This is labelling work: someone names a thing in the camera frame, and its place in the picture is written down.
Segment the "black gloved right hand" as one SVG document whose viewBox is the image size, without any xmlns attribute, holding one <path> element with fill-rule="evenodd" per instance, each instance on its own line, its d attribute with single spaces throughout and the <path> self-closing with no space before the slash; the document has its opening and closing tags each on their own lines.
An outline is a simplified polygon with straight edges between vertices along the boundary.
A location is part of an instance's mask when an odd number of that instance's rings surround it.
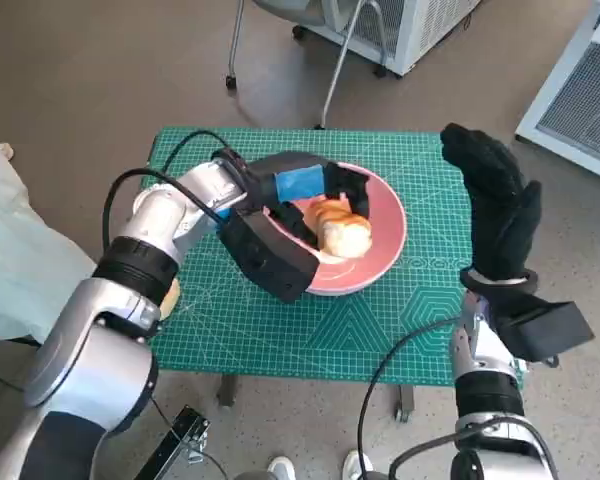
<svg viewBox="0 0 600 480">
<path fill-rule="evenodd" d="M 494 282 L 523 278 L 542 215 L 541 183 L 527 181 L 509 148 L 481 130 L 450 123 L 440 139 L 470 199 L 472 268 Z"/>
</svg>

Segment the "black left hand blue tape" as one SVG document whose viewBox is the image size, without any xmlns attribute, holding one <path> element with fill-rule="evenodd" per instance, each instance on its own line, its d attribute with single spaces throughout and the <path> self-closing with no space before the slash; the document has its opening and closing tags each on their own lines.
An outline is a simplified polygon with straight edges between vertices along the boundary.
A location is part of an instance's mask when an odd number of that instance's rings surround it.
<svg viewBox="0 0 600 480">
<path fill-rule="evenodd" d="M 247 164 L 248 172 L 260 188 L 260 199 L 282 229 L 309 246 L 318 246 L 313 227 L 305 223 L 304 215 L 294 205 L 296 200 L 320 195 L 329 200 L 345 196 L 350 210 L 363 218 L 369 217 L 366 184 L 369 176 L 346 168 L 319 155 L 285 151 Z"/>
</svg>

